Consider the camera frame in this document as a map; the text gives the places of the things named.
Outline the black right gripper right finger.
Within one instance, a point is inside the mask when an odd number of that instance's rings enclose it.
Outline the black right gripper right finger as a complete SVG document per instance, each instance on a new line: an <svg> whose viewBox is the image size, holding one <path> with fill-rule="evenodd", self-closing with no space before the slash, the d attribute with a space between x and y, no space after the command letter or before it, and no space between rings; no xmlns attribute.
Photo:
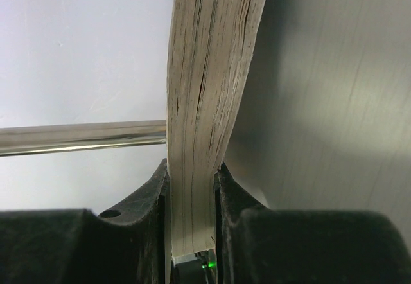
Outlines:
<svg viewBox="0 0 411 284"><path fill-rule="evenodd" d="M214 177L219 283L409 283L396 227L370 211L274 211L222 166Z"/></svg>

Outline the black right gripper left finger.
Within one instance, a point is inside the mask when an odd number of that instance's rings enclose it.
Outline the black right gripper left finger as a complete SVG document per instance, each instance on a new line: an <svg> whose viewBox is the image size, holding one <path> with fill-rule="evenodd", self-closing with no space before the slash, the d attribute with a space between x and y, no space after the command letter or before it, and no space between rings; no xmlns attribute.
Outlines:
<svg viewBox="0 0 411 284"><path fill-rule="evenodd" d="M99 215L88 209L1 213L2 283L166 283L167 164Z"/></svg>

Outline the blue 91-storey treehouse book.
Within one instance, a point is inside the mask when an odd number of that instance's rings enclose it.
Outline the blue 91-storey treehouse book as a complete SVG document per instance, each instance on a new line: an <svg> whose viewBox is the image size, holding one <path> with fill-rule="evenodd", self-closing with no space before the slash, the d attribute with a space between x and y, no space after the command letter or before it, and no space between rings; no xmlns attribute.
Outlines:
<svg viewBox="0 0 411 284"><path fill-rule="evenodd" d="M174 0L167 64L171 253L215 245L214 175L229 144L266 0Z"/></svg>

